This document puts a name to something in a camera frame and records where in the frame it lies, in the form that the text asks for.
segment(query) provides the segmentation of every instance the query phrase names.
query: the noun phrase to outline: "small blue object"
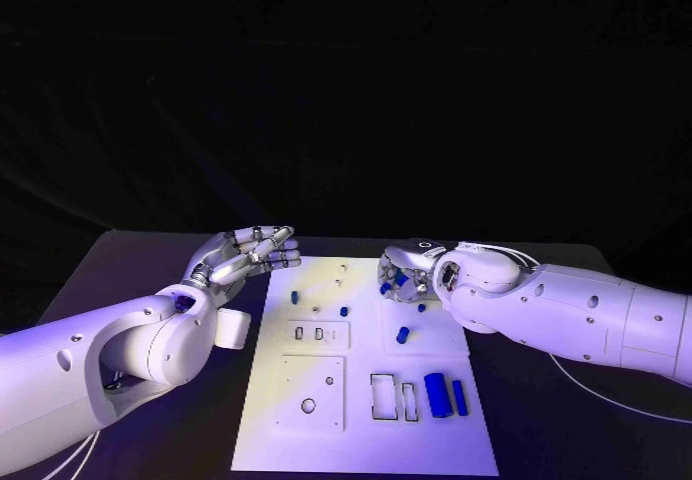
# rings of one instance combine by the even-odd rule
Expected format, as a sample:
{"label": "small blue object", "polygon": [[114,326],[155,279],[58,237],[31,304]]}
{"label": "small blue object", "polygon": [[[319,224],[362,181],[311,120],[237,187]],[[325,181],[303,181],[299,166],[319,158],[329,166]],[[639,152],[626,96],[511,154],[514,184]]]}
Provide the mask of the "small blue object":
{"label": "small blue object", "polygon": [[407,283],[409,277],[404,275],[400,269],[397,269],[397,274],[394,275],[394,282],[401,287]]}
{"label": "small blue object", "polygon": [[400,328],[400,334],[397,335],[397,342],[401,343],[403,345],[407,343],[410,331],[411,330],[407,327]]}
{"label": "small blue object", "polygon": [[442,373],[432,373],[430,375],[426,375],[424,380],[433,416],[436,418],[445,418],[455,415],[445,375]]}
{"label": "small blue object", "polygon": [[455,380],[452,382],[452,389],[455,390],[455,400],[458,401],[458,412],[462,417],[469,415],[469,409],[466,408],[465,390],[462,388],[462,381]]}

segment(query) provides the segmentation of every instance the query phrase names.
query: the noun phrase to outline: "robotic arm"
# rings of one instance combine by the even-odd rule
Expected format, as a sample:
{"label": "robotic arm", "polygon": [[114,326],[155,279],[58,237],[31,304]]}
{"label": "robotic arm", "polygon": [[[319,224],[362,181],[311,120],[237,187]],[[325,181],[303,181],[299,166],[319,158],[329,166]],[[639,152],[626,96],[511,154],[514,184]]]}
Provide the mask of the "robotic arm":
{"label": "robotic arm", "polygon": [[[220,307],[249,276],[300,265],[292,235],[290,227],[220,233],[181,284],[0,337],[0,476],[188,383],[214,345],[243,348],[250,316]],[[104,382],[101,364],[125,377]]]}
{"label": "robotic arm", "polygon": [[612,275],[540,265],[522,252],[413,239],[390,246],[378,272],[384,296],[439,298],[472,331],[582,362],[655,372],[692,384],[690,297]]}

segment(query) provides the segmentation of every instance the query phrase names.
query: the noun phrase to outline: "black background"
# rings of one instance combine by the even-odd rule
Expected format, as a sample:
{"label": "black background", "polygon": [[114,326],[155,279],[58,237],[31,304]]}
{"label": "black background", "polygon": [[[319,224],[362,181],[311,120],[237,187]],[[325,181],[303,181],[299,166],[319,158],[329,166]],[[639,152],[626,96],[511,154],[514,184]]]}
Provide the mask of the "black background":
{"label": "black background", "polygon": [[0,331],[110,228],[590,243],[692,290],[687,2],[3,10]]}

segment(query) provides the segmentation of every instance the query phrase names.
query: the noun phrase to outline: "white board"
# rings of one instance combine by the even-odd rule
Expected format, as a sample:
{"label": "white board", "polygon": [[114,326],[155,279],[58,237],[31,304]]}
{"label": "white board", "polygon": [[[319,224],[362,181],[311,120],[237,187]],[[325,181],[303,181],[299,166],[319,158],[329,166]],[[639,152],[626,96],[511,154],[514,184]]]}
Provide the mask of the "white board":
{"label": "white board", "polygon": [[[383,300],[378,260],[305,257],[300,268],[272,274],[233,470],[498,475],[463,328],[439,302],[423,302],[420,313],[417,305]],[[298,305],[292,291],[299,292]],[[349,328],[322,324],[336,331],[336,344],[296,341],[296,326],[303,335],[315,335],[311,322],[348,322]],[[401,326],[411,329],[404,345],[393,338]],[[295,369],[286,368],[287,358],[298,362]],[[344,367],[341,404],[331,397],[338,389],[328,389],[339,370],[323,370],[336,367]],[[311,372],[305,381],[300,372]],[[462,380],[469,416],[455,409],[453,416],[433,418],[424,384],[433,372],[446,376],[453,404],[452,381]],[[371,374],[394,375],[397,420],[373,418]],[[326,376],[332,385],[322,383]],[[287,390],[287,378],[303,386]],[[414,384],[417,422],[406,420],[403,383]],[[299,404],[311,395],[322,400],[315,399],[315,411],[306,414]],[[325,402],[329,408],[318,417]]]}

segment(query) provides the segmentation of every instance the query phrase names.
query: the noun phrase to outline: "table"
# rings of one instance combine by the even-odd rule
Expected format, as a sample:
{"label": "table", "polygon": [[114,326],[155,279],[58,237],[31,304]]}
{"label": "table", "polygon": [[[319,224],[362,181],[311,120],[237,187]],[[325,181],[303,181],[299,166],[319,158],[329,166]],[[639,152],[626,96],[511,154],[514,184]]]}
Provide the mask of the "table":
{"label": "table", "polygon": [[[107,232],[39,323],[150,295],[178,283],[191,255],[210,236]],[[305,255],[351,257],[380,257],[393,242],[318,237],[299,240]],[[525,251],[544,263],[612,273],[603,255],[587,245],[502,245]],[[81,479],[352,478],[341,474],[230,470],[269,279],[269,275],[254,277],[228,305],[253,315],[246,349],[215,348],[195,380],[103,431]],[[501,334],[468,332],[468,339],[501,478],[692,476],[692,426],[645,417],[606,403],[571,383],[546,353],[514,343]],[[587,368],[599,374],[616,370],[592,365]],[[639,372],[629,373],[638,382],[642,378],[644,382],[668,382],[658,377],[652,380],[654,375],[641,374],[641,378]],[[638,382],[638,388],[649,390]],[[5,478],[41,479],[71,452],[73,448]],[[78,462],[71,464],[58,480],[70,478],[77,465]]]}

